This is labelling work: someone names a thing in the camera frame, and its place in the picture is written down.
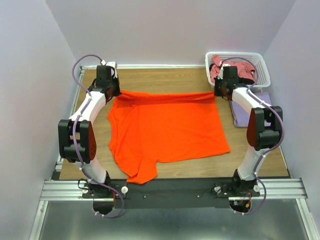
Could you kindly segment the orange t-shirt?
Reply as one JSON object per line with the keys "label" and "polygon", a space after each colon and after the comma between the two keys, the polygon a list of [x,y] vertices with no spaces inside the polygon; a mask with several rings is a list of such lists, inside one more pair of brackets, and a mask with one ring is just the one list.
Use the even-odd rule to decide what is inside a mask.
{"label": "orange t-shirt", "polygon": [[157,163],[230,152],[212,92],[150,94],[123,91],[108,114],[109,149],[127,182],[157,177]]}

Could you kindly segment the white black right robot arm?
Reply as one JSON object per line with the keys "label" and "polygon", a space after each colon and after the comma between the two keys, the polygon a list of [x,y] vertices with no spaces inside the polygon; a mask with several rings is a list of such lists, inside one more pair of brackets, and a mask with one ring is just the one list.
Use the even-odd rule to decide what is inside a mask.
{"label": "white black right robot arm", "polygon": [[284,139],[283,109],[257,97],[250,86],[240,82],[237,67],[229,64],[220,67],[215,78],[214,95],[237,103],[249,114],[248,149],[230,183],[230,191],[241,196],[254,189],[263,161]]}

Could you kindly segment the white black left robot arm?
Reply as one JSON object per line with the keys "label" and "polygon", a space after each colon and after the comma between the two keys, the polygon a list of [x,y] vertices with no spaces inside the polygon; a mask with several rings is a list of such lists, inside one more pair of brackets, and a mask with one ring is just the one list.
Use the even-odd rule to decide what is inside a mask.
{"label": "white black left robot arm", "polygon": [[76,112],[58,123],[59,154],[63,159],[78,166],[87,181],[94,185],[93,191],[101,198],[110,192],[120,193],[111,187],[109,173],[97,159],[97,142],[93,123],[99,112],[114,97],[121,95],[117,64],[108,62],[96,67],[96,78],[86,91],[85,99]]}

